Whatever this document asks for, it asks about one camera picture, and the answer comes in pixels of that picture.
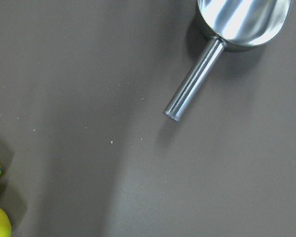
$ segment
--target metal handle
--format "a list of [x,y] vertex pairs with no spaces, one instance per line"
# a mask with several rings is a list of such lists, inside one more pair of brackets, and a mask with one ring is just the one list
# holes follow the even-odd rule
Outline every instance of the metal handle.
[[220,38],[211,39],[197,63],[187,74],[179,89],[164,110],[164,114],[180,121],[184,110],[189,105],[200,85],[224,50],[224,42]]

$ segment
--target gray table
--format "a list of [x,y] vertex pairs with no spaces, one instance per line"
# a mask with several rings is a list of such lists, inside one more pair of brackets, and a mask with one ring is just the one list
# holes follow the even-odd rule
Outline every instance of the gray table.
[[194,0],[0,0],[0,206],[13,237],[296,237],[296,1],[162,111]]

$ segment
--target metal scoop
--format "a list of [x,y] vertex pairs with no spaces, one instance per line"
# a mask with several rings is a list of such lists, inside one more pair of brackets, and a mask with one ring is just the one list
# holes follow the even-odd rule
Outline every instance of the metal scoop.
[[179,121],[224,49],[265,44],[282,29],[293,0],[198,0],[196,21],[208,44],[164,111]]

